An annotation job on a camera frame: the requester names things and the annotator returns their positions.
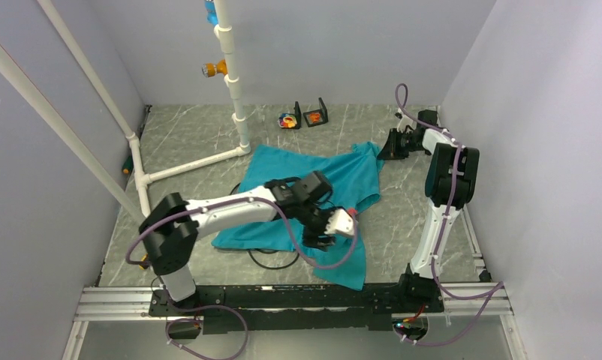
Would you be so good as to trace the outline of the black square frame holder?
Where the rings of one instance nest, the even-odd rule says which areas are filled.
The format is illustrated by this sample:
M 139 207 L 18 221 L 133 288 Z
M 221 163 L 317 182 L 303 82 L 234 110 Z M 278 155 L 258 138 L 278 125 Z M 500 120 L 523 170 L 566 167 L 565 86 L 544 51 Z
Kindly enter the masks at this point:
M 309 128 L 325 125 L 329 122 L 327 107 L 322 97 L 318 98 L 318 104 L 318 109 L 309 110 L 303 113 L 303 119 Z

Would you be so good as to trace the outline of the colourful flower plush patch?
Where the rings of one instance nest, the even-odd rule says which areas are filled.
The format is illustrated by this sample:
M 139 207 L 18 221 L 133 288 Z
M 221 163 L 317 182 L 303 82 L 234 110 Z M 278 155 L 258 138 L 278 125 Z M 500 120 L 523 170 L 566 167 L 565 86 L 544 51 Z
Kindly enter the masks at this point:
M 278 126 L 284 130 L 295 130 L 299 128 L 299 123 L 294 114 L 282 113 L 278 118 Z

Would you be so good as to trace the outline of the teal t-shirt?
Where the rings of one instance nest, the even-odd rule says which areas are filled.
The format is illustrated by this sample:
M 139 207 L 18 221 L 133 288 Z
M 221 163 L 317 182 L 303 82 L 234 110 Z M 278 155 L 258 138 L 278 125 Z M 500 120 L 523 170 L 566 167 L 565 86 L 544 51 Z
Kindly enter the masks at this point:
M 245 192 L 269 180 L 291 177 L 302 178 L 317 170 L 322 172 L 333 192 L 324 197 L 322 208 L 341 206 L 360 214 L 377 203 L 380 198 L 379 173 L 383 161 L 377 158 L 380 149 L 373 142 L 352 145 L 351 151 L 332 157 L 299 154 L 267 145 L 259 145 L 248 165 L 239 191 Z M 250 223 L 221 231 L 212 245 L 232 250 L 293 251 L 293 243 L 282 220 Z M 351 240 L 339 236 L 336 243 L 322 251 L 303 245 L 303 253 L 319 266 L 316 277 L 352 290 L 361 290 L 366 278 L 366 252 L 359 238 L 353 253 L 337 268 L 330 266 L 341 260 L 351 249 Z

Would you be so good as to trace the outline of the orange brooch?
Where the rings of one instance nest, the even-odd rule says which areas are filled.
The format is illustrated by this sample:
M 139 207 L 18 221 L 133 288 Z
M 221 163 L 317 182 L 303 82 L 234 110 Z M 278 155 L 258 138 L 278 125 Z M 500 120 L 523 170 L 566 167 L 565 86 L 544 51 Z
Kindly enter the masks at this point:
M 321 114 L 316 112 L 311 113 L 308 115 L 308 119 L 311 123 L 321 122 Z

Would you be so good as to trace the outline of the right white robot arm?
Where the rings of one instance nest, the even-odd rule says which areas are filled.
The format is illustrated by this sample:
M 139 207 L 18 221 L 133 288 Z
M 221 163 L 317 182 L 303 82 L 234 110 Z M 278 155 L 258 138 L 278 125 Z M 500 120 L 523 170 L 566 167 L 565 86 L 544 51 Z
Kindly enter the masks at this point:
M 406 159 L 412 152 L 431 157 L 424 194 L 427 213 L 416 253 L 399 279 L 396 301 L 405 311 L 415 311 L 440 295 L 435 275 L 448 235 L 461 210 L 474 195 L 480 152 L 457 145 L 448 132 L 438 126 L 438 113 L 418 112 L 417 125 L 390 129 L 380 161 Z

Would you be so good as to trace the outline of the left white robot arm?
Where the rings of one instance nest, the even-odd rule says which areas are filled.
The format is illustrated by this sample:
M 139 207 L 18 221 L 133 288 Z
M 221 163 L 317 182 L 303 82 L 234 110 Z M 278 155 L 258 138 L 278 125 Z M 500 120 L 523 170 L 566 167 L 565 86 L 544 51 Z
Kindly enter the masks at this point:
M 265 184 L 216 199 L 186 200 L 178 193 L 166 196 L 140 225 L 147 260 L 169 295 L 178 314 L 192 313 L 198 305 L 196 283 L 188 262 L 201 236 L 233 227 L 295 219 L 303 226 L 303 244 L 325 250 L 336 236 L 352 238 L 354 222 L 342 207 L 321 208 L 333 192 L 322 172 L 303 178 L 273 179 Z

